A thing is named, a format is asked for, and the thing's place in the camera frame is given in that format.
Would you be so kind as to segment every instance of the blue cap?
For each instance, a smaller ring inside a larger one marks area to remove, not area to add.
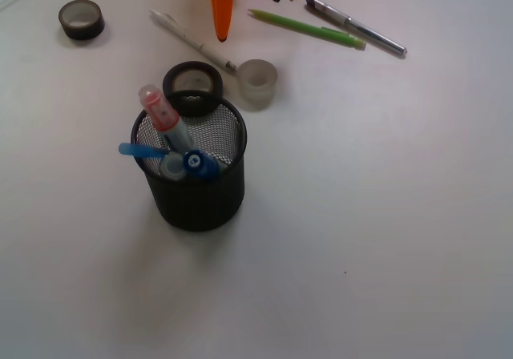
[[[184,168],[191,175],[202,180],[210,180],[220,173],[217,159],[199,150],[190,151],[185,154]]]

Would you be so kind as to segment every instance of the white pen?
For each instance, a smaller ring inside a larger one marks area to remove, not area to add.
[[[198,51],[204,54],[204,56],[219,67],[223,67],[226,71],[237,70],[237,67],[234,63],[232,63],[227,58],[221,56],[216,53],[212,48],[207,46],[206,44],[197,42],[191,35],[182,27],[180,24],[169,14],[155,12],[154,10],[150,10],[150,15],[162,26],[169,29],[172,33],[176,34],[182,40],[184,40],[187,44],[196,48]]]

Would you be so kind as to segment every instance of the pen tip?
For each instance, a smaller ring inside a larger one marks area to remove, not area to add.
[[[311,6],[312,8],[315,7],[315,0],[305,0],[306,5]]]

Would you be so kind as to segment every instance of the pen holder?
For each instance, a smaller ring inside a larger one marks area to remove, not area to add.
[[[173,181],[160,174],[158,159],[135,161],[146,175],[160,215],[169,224],[194,232],[218,228],[236,214],[244,198],[244,120],[231,103],[207,92],[178,91],[168,98],[198,98],[201,103],[216,105],[207,115],[182,116],[182,120],[200,150],[228,166],[214,180]],[[135,121],[131,142],[167,147],[145,111]]]

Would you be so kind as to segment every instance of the red highlighter cap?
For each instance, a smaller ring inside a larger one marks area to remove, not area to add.
[[[142,87],[139,90],[139,99],[157,131],[169,131],[180,120],[178,112],[171,107],[162,91],[155,85]]]

